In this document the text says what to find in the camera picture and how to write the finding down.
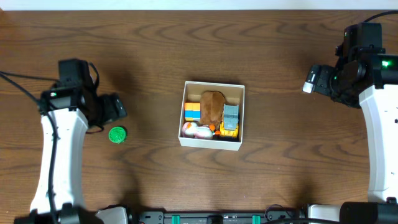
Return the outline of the green round spinner toy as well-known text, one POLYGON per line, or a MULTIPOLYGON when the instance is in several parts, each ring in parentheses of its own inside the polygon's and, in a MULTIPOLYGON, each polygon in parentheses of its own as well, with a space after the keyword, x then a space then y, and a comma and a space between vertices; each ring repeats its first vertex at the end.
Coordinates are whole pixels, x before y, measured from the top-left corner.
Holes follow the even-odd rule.
POLYGON ((126 140, 127 131, 123 126, 115 126, 109 130, 108 138, 115 144, 121 144, 126 140))

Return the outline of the multicoloured puzzle cube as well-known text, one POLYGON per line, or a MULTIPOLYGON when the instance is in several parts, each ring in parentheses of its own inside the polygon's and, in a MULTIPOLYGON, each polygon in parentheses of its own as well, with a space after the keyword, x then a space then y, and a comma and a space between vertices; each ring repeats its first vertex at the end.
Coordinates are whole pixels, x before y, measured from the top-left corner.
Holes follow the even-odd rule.
POLYGON ((185 103, 184 112, 184 118, 186 121, 199 121, 201 119, 201 104, 185 103))

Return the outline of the pink duck figurine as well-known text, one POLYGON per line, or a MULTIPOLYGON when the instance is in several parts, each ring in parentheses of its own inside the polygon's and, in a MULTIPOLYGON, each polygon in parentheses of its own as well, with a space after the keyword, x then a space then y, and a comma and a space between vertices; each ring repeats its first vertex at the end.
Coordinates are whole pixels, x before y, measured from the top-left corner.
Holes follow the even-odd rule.
POLYGON ((217 134, 214 125, 199 125, 196 122, 186 122, 182 126, 182 136, 195 139, 213 139, 217 134))

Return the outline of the brown plush toy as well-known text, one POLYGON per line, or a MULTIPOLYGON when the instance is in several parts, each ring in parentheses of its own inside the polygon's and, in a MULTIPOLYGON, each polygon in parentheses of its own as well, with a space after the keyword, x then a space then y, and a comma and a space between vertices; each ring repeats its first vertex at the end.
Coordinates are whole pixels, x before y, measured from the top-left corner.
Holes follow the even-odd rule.
POLYGON ((226 99, 221 92, 204 92, 200 98, 200 123, 204 125, 213 124, 217 128, 223 119, 223 107, 225 103, 226 99))

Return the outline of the white cardboard box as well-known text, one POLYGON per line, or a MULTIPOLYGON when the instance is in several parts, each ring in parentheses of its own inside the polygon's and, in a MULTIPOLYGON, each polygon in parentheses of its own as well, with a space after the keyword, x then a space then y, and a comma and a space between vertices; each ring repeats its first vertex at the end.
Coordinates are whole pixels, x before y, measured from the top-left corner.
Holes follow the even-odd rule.
POLYGON ((183 99, 180 113, 180 124, 178 130, 178 139, 181 146, 202 147, 208 149, 223 149, 230 151, 237 151, 243 143, 243 123, 244 123, 244 103, 245 103, 245 86, 222 84, 222 83, 208 83, 208 82, 193 82, 186 81, 183 91, 183 99), (239 106, 239 133, 237 138, 222 138, 220 136, 220 125, 215 130, 217 134, 213 139, 195 139, 185 138, 182 136, 182 126, 186 122, 196 122, 199 125, 200 121, 186 121, 184 118, 184 104, 185 103, 199 103, 201 95, 206 91, 219 91, 226 99, 225 105, 239 106))

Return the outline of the yellow grey toy truck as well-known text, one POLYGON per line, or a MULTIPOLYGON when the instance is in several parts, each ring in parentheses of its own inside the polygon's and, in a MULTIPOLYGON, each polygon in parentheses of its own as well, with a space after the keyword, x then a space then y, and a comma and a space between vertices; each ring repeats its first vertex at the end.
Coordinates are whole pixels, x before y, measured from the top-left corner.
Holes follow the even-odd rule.
POLYGON ((237 138, 239 133, 239 106, 224 105, 223 120, 220 124, 222 138, 237 138))

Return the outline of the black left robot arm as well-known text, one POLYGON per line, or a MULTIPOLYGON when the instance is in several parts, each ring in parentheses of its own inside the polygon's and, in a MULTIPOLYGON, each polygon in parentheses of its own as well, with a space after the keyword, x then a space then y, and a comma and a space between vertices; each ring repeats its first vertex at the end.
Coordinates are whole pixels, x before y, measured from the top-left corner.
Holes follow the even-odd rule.
POLYGON ((98 212, 85 208, 81 168, 85 135, 92 127, 103 128, 126 117, 119 96, 98 95, 96 68, 77 58, 58 63, 59 81, 43 91, 39 112, 44 135, 40 177, 30 213, 15 218, 18 224, 35 223, 131 223, 124 206, 98 212))

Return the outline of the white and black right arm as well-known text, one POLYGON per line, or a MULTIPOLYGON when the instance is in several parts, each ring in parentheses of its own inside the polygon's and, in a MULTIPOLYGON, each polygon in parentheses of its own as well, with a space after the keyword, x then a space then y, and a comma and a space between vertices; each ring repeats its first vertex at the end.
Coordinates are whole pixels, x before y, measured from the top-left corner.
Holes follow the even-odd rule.
POLYGON ((334 67, 312 65, 303 85, 350 108, 366 123, 370 177, 367 202, 311 205, 309 223, 397 223, 397 56, 382 46, 382 26, 361 22, 344 30, 334 67))

